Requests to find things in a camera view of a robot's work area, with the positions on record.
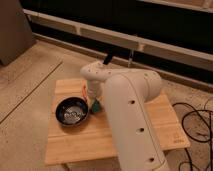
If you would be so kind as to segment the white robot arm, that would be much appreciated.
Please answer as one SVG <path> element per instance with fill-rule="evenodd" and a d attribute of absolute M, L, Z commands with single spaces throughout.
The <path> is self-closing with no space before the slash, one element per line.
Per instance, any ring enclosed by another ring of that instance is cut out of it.
<path fill-rule="evenodd" d="M 101 95 L 122 171 L 170 171 L 144 105 L 162 90 L 160 75 L 147 69 L 109 69 L 102 62 L 84 66 L 89 98 Z"/>

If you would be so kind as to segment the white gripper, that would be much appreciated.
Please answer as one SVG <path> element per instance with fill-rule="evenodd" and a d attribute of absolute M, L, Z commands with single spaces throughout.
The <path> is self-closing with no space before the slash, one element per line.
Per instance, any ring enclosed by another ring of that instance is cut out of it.
<path fill-rule="evenodd" d="M 87 95 L 90 99 L 100 98 L 102 95 L 101 83 L 99 81 L 88 81 Z"/>

